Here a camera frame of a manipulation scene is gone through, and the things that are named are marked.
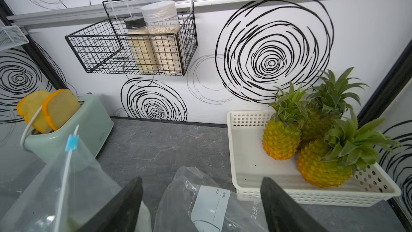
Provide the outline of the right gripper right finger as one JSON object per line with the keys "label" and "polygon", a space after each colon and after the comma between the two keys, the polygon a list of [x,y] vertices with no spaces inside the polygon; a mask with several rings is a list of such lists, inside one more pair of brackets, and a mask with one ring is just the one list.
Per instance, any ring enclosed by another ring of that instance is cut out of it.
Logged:
{"label": "right gripper right finger", "polygon": [[270,232],[326,231],[271,178],[263,178],[260,194]]}

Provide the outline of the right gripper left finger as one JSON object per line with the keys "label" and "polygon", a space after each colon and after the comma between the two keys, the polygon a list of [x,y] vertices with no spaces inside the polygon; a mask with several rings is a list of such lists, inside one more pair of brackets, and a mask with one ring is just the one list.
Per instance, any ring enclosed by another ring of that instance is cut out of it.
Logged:
{"label": "right gripper left finger", "polygon": [[131,180],[79,232],[133,232],[143,198],[142,179]]}

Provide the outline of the zip-top bag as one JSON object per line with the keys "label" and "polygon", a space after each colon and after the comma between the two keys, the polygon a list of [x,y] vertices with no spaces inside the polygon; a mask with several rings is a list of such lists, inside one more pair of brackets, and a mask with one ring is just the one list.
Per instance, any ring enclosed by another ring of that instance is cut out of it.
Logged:
{"label": "zip-top bag", "polygon": [[156,232],[266,232],[259,201],[241,201],[196,167],[179,168],[159,203]]}
{"label": "zip-top bag", "polygon": [[[3,232],[79,232],[121,187],[80,142],[77,129],[1,220]],[[150,232],[143,200],[134,232]]]}

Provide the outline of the pineapple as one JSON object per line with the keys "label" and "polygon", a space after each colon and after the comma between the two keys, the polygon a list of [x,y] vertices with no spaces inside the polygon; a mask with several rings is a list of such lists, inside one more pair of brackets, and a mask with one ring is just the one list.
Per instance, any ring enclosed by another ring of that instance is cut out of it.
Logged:
{"label": "pineapple", "polygon": [[308,101],[303,99],[306,90],[295,89],[292,82],[288,92],[277,89],[276,101],[269,104],[275,113],[265,126],[262,143],[270,157],[284,161],[295,156],[301,143],[301,130],[308,119]]}
{"label": "pineapple", "polygon": [[336,77],[330,69],[320,72],[320,85],[312,88],[308,96],[308,116],[301,129],[301,145],[306,146],[311,141],[322,138],[331,129],[336,120],[340,120],[347,110],[353,106],[346,102],[351,98],[360,104],[358,94],[350,92],[352,88],[364,88],[367,86],[362,82],[350,83],[355,77],[350,74],[354,67],[345,70]]}
{"label": "pineapple", "polygon": [[311,185],[320,188],[339,187],[358,171],[374,165],[380,154],[374,146],[392,151],[402,144],[377,128],[384,118],[358,126],[357,116],[335,121],[323,138],[311,141],[298,155],[298,171]]}

